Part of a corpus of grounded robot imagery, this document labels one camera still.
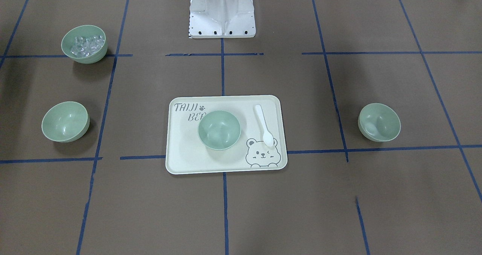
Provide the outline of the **green bowl on tray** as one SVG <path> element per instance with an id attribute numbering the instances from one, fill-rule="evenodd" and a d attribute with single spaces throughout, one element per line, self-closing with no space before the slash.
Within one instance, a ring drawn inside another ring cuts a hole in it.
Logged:
<path id="1" fill-rule="evenodd" d="M 198 123 L 198 138 L 207 148 L 217 151 L 233 147 L 241 136 L 241 123 L 231 112 L 207 113 Z"/>

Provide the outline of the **white plastic spoon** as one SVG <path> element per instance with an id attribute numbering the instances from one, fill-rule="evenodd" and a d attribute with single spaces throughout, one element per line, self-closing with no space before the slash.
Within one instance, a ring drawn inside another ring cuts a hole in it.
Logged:
<path id="1" fill-rule="evenodd" d="M 263 139 L 265 145 L 267 145 L 267 147 L 273 147 L 274 144 L 275 144 L 274 137 L 273 137 L 272 133 L 270 133 L 270 131 L 267 128 L 267 123 L 266 123 L 266 120 L 265 120 L 265 116 L 264 116 L 262 106 L 260 106 L 260 104 L 256 104 L 254 106 L 254 110 L 255 110 L 255 114 L 258 117 L 258 120 L 259 120 L 261 128 L 262 128 L 262 139 Z"/>

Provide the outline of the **cream bear tray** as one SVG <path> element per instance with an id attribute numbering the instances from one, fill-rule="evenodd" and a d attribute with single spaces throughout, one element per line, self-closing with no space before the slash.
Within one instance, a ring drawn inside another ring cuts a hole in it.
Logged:
<path id="1" fill-rule="evenodd" d="M 262 139 L 262 128 L 254 106 L 262 106 L 273 147 Z M 199 121 L 207 113 L 231 112 L 241 123 L 238 142 L 227 150 L 207 148 L 198 138 Z M 177 97 L 168 112 L 166 142 L 167 171 L 172 174 L 219 173 L 282 169 L 287 165 L 287 149 L 279 99 L 273 95 Z"/>

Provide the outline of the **green bowl with ice cubes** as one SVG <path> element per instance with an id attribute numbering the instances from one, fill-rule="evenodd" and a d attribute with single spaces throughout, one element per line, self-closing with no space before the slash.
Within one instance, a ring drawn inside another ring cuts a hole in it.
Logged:
<path id="1" fill-rule="evenodd" d="M 72 60 L 91 64 L 104 58 L 108 50 L 105 32 L 95 25 L 81 25 L 68 31 L 61 41 L 62 52 Z"/>

